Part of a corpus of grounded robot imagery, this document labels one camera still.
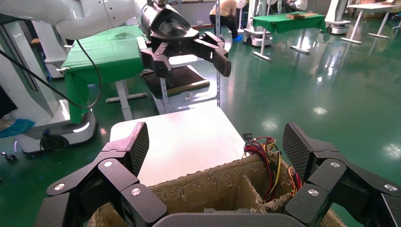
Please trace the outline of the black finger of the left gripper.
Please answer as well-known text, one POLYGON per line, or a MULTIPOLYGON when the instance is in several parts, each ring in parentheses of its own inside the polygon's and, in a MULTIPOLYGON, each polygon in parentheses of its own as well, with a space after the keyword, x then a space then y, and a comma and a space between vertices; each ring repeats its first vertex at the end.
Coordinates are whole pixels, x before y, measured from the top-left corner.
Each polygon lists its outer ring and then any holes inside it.
POLYGON ((189 48, 191 54, 211 62, 222 76, 229 77, 231 61, 228 59, 228 51, 224 47, 224 41, 207 31, 202 37, 193 39, 189 48))
POLYGON ((173 69, 169 62, 168 42, 161 42, 155 51, 151 50, 152 42, 145 41, 144 37, 137 37, 138 50, 141 61, 146 69, 154 71, 159 78, 166 79, 167 85, 173 85, 173 69))

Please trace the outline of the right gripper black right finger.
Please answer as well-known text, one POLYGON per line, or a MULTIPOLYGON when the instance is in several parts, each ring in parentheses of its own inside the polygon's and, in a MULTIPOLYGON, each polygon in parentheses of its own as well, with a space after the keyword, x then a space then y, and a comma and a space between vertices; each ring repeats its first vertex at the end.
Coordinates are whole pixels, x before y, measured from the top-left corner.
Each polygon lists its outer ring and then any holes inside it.
POLYGON ((366 227, 401 224, 401 188, 348 161, 331 143, 308 137, 294 122, 286 124, 283 150, 303 182, 285 213, 306 227, 320 224, 338 204, 366 227))

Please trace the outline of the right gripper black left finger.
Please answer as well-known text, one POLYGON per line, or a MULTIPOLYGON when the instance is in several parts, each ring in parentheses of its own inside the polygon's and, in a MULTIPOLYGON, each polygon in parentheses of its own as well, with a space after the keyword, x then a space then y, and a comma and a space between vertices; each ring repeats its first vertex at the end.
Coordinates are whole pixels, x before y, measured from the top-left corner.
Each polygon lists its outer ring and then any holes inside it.
POLYGON ((67 195, 66 208, 79 225, 109 203, 128 226, 151 227, 167 207, 138 179, 148 149, 148 126, 139 122, 128 137, 108 142, 91 163, 52 183, 47 195, 67 195))

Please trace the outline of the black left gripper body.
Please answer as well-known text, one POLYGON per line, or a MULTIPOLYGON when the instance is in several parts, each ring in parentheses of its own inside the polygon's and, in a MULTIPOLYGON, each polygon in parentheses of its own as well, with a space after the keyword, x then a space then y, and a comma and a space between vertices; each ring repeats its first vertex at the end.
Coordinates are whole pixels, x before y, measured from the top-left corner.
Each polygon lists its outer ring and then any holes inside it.
POLYGON ((144 29, 153 53, 166 43, 167 57, 192 54, 192 42, 200 37, 190 23, 170 5, 152 3, 146 5, 141 14, 144 29))

